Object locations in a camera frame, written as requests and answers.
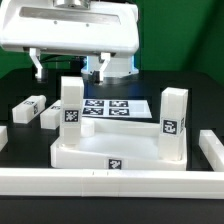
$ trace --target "white pillar block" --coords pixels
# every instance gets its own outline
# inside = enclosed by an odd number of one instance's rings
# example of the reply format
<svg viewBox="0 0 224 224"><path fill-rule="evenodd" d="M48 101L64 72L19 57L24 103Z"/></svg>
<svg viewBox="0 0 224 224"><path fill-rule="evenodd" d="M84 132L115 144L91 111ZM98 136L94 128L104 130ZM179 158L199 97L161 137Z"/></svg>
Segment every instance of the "white pillar block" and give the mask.
<svg viewBox="0 0 224 224"><path fill-rule="evenodd" d="M215 172L224 172L224 146L212 130L201 130L199 146Z"/></svg>
<svg viewBox="0 0 224 224"><path fill-rule="evenodd" d="M62 77L61 80L61 144L78 145L81 137L81 117L84 84L79 77Z"/></svg>
<svg viewBox="0 0 224 224"><path fill-rule="evenodd" d="M31 96L12 109L14 123L29 123L45 109L45 96Z"/></svg>
<svg viewBox="0 0 224 224"><path fill-rule="evenodd" d="M58 100L40 115L41 128L55 130L60 124L60 111L61 100Z"/></svg>
<svg viewBox="0 0 224 224"><path fill-rule="evenodd" d="M8 142L7 127L0 126L0 151L4 148L7 142Z"/></svg>
<svg viewBox="0 0 224 224"><path fill-rule="evenodd" d="M180 160L183 153L188 90L167 88L162 93L159 158Z"/></svg>

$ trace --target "white block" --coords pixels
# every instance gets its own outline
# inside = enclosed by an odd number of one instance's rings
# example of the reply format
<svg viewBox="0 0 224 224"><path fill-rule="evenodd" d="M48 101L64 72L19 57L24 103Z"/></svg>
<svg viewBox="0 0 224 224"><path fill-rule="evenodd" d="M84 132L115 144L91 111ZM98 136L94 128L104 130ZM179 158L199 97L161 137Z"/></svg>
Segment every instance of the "white block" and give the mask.
<svg viewBox="0 0 224 224"><path fill-rule="evenodd" d="M8 142L7 127L0 126L0 151L4 148L7 142Z"/></svg>
<svg viewBox="0 0 224 224"><path fill-rule="evenodd" d="M61 78L60 140L62 144L78 145L80 142L83 94L82 78Z"/></svg>
<svg viewBox="0 0 224 224"><path fill-rule="evenodd" d="M82 196L82 171L0 169L1 195Z"/></svg>
<svg viewBox="0 0 224 224"><path fill-rule="evenodd" d="M95 134L95 122L91 119L82 118L81 136L83 138L93 137Z"/></svg>
<svg viewBox="0 0 224 224"><path fill-rule="evenodd" d="M158 153L160 159L178 161L182 158L187 98L186 89L167 88L162 93Z"/></svg>
<svg viewBox="0 0 224 224"><path fill-rule="evenodd" d="M224 171L224 146L212 130L200 131L199 146L214 171Z"/></svg>
<svg viewBox="0 0 224 224"><path fill-rule="evenodd" d="M222 198L223 176L214 172L123 171L121 197Z"/></svg>
<svg viewBox="0 0 224 224"><path fill-rule="evenodd" d="M82 108L84 84L80 77L62 77L61 104L64 107Z"/></svg>
<svg viewBox="0 0 224 224"><path fill-rule="evenodd" d="M58 100L40 115L41 128L55 130L60 124L61 101Z"/></svg>
<svg viewBox="0 0 224 224"><path fill-rule="evenodd" d="M14 123L29 123L45 109L45 96L31 96L12 109Z"/></svg>

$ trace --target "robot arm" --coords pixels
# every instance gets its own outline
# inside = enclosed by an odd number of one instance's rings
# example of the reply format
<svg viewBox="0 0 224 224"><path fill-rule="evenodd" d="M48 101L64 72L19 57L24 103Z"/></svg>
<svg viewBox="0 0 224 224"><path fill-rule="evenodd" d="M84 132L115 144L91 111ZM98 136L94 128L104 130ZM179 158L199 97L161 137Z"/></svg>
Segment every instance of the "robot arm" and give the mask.
<svg viewBox="0 0 224 224"><path fill-rule="evenodd" d="M41 53L101 57L97 71L102 81L111 57L130 59L137 51L137 20L133 4L92 1L90 7L89 0L3 0L0 44L6 51L29 52L37 78Z"/></svg>

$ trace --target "white platform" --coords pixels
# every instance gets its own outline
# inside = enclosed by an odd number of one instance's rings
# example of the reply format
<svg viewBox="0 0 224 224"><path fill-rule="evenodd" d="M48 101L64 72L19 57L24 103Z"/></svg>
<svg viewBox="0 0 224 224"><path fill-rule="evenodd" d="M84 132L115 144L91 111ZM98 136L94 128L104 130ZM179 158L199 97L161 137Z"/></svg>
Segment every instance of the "white platform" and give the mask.
<svg viewBox="0 0 224 224"><path fill-rule="evenodd" d="M122 170L186 170L186 131L181 160L159 160L159 124L86 119L94 121L95 135L81 138L78 150L61 147L58 139L51 146L53 167L112 169L110 162L118 161Z"/></svg>

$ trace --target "black and white marker sheet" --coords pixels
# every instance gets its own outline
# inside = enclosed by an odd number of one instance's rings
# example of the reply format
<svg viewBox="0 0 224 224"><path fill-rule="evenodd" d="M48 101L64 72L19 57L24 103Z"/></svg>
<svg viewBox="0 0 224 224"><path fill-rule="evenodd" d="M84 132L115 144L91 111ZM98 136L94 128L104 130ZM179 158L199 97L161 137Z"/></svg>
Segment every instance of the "black and white marker sheet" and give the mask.
<svg viewBox="0 0 224 224"><path fill-rule="evenodd" d="M84 99L83 116L152 118L146 100Z"/></svg>

